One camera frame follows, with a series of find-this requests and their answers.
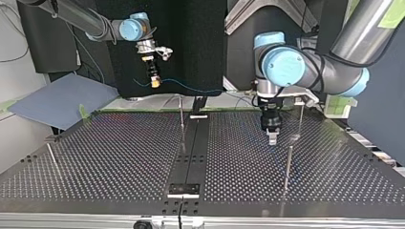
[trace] black perforated table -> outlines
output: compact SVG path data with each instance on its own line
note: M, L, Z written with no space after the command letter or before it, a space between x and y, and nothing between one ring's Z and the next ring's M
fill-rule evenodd
M405 219L405 180L332 121L283 112L269 146L260 113L105 113L0 176L0 212L229 218ZM291 142L291 137L300 138ZM288 191L288 146L294 145ZM200 197L168 198L171 184Z

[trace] robotic arm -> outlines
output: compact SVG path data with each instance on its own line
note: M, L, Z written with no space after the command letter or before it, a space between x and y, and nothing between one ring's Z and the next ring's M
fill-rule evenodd
M39 7L86 32L93 41L127 40L137 42L138 53L145 62L152 88L160 86L160 72L157 58L170 58L171 49L156 47L148 15L135 13L126 20L110 21L94 10L81 7L75 0L18 0L29 6Z
M295 86L292 88L346 97L357 96L365 90L370 79L367 67L376 62L374 56L395 31L379 26L393 2L360 1L329 55L286 46L282 32L255 37L258 105L263 113L262 129L267 131L270 145L276 144L282 126L278 107L283 97L288 96L284 88Z

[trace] white wall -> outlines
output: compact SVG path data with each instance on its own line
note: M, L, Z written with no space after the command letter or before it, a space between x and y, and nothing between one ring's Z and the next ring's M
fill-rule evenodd
M14 0L0 1L17 9ZM5 11L21 29L19 20L9 10ZM25 38L0 12L0 60L18 57L26 48ZM14 62L0 63L0 103L30 94L45 85L44 75L35 73L29 54ZM51 128L46 125L10 113L0 114L0 173L42 146L45 137L51 133Z

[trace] vertical metal post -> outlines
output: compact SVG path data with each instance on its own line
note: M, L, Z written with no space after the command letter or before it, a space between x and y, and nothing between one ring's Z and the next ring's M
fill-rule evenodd
M292 151L294 147L289 146L288 147L288 156L287 156L287 170L286 170L286 180L284 182L284 190L288 190L288 181L289 181L289 170L291 169L291 161L292 161Z
M47 143L47 147L48 147L48 151L50 152L50 154L51 154L51 158L52 158L52 161L53 161L53 163L57 163L57 161L56 161L56 157L54 157L54 154L53 154L53 149L52 149L52 146L51 146L51 143Z
M179 96L179 107L180 107L180 119L181 119L181 129L184 131L184 116L182 115L182 99Z
M298 136L301 136L301 126L303 124L303 116L304 116L304 106L301 106L301 114L300 114L300 125L298 126Z

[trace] black metal plate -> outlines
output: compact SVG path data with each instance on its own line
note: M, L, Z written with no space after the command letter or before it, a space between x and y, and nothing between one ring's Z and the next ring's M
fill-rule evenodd
M272 147L260 128L260 113L210 114L199 215L405 217L404 178L330 120L307 112L285 192L288 146L299 134L299 112L283 118Z

